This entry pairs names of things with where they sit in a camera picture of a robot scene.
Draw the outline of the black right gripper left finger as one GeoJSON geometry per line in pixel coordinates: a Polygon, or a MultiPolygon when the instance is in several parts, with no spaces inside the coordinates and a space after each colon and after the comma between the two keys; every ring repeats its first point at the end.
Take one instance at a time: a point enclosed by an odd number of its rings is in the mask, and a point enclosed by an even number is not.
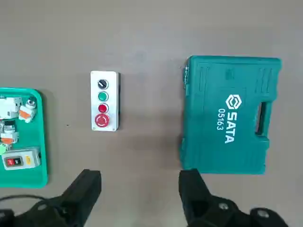
{"type": "Polygon", "coordinates": [[[2,227],[83,227],[101,194],[101,172],[84,169],[60,195],[45,198],[19,194],[5,196],[12,199],[36,199],[38,202],[26,212],[16,215],[12,209],[0,210],[2,227]]]}

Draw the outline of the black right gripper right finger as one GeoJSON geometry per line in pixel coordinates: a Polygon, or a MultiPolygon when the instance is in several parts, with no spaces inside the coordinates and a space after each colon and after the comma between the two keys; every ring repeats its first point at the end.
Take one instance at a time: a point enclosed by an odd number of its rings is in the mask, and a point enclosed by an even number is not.
{"type": "Polygon", "coordinates": [[[275,211],[253,208],[242,212],[235,202],[212,195],[197,169],[182,170],[178,190],[189,227],[286,227],[275,211]]]}

